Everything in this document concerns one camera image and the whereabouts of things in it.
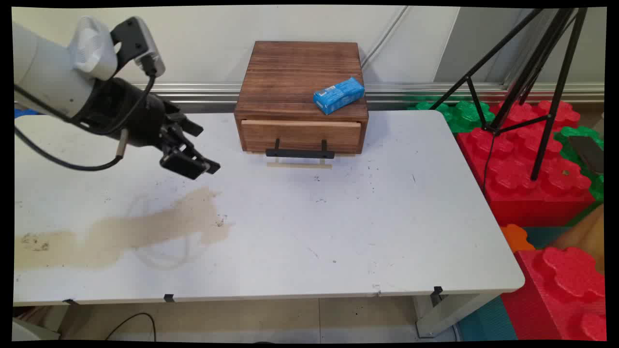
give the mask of orange foam block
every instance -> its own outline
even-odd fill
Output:
[[[527,232],[521,227],[509,224],[506,227],[501,227],[501,231],[503,231],[512,253],[521,250],[535,250],[535,247],[527,241]]]

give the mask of white table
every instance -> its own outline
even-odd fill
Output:
[[[241,150],[232,114],[191,114],[221,163],[192,181],[129,147],[75,172],[15,138],[14,305],[449,294],[418,321],[431,336],[520,270],[443,117],[377,111],[363,153],[277,159]],[[15,123],[68,162],[116,141],[49,116]]]

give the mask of blue package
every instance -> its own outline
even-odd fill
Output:
[[[314,103],[325,115],[361,98],[365,88],[354,77],[314,93]]]
[[[26,110],[15,109],[15,118],[18,118],[23,115],[40,115],[40,113],[33,109],[26,109]]]

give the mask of red foam block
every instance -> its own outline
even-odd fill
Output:
[[[503,127],[513,126],[515,124],[529,121],[540,116],[546,116],[550,112],[551,103],[551,101],[544,100],[533,107],[529,103],[523,103],[522,105],[520,105],[518,104],[518,102],[516,102],[512,105],[508,116],[503,123]],[[494,104],[492,107],[490,107],[490,112],[497,115],[502,106],[503,102],[500,102],[498,105]],[[555,122],[552,125],[552,131],[560,131],[561,128],[566,126],[577,128],[579,121],[580,114],[572,110],[571,104],[559,102],[559,107],[555,116]]]
[[[606,341],[604,277],[578,248],[518,251],[524,286],[501,295],[518,339]]]
[[[495,139],[486,199],[499,225],[563,226],[595,201],[591,180],[580,174],[578,165],[561,158],[562,145],[554,139],[548,142],[538,180],[530,180],[542,130],[533,125]],[[456,140],[482,186],[492,135],[476,128],[459,133]]]

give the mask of white wall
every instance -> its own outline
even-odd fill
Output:
[[[241,82],[255,41],[355,41],[361,60],[380,41],[401,6],[257,5],[40,9],[13,7],[13,21],[63,46],[79,17],[110,29],[142,17],[166,64],[158,82]],[[431,82],[458,7],[411,6],[364,70],[365,82]],[[143,82],[129,63],[121,77]]]
[[[606,66],[606,7],[589,7],[578,45],[569,66],[567,83],[601,83],[604,82]],[[537,82],[556,82],[559,78],[565,51],[568,47],[569,36],[572,34],[572,24],[556,43],[544,64]]]

